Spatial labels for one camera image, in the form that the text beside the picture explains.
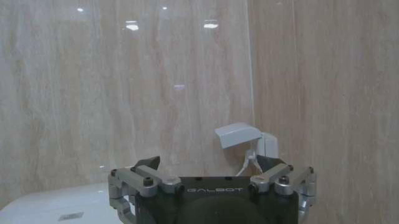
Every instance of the white bracket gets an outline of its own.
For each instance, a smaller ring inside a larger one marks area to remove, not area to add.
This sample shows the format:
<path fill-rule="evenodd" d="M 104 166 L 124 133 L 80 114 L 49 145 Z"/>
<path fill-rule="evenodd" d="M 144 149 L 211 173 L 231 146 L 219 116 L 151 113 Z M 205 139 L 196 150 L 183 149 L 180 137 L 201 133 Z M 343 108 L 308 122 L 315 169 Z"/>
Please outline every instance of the white bracket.
<path fill-rule="evenodd" d="M 253 163 L 261 172 L 256 161 L 256 155 L 279 158 L 276 137 L 268 133 L 260 132 L 257 128 L 249 126 L 248 124 L 235 123 L 227 125 L 224 127 L 216 128 L 215 133 L 219 136 L 223 149 L 244 142 L 251 142 L 251 149 L 248 149 L 245 152 L 245 160 L 237 176 L 241 175 L 249 163 Z"/>

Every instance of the beige wall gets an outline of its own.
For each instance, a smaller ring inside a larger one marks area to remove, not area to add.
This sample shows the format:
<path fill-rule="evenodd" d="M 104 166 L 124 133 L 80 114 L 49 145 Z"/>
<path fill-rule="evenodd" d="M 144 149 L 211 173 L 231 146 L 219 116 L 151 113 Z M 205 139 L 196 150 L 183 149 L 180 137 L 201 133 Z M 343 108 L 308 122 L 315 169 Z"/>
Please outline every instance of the beige wall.
<path fill-rule="evenodd" d="M 245 0 L 0 0 L 0 207 L 153 155 L 237 172 L 213 128 L 253 119 L 247 25 Z"/>
<path fill-rule="evenodd" d="M 256 125 L 319 173 L 312 224 L 399 223 L 399 1 L 248 0 Z"/>
<path fill-rule="evenodd" d="M 283 159 L 319 173 L 308 223 L 397 223 L 397 11 L 396 0 L 248 0 L 248 14 L 245 0 L 0 0 L 0 207 L 157 154 L 169 173 L 232 174 L 243 151 L 212 130 L 255 113 Z"/>

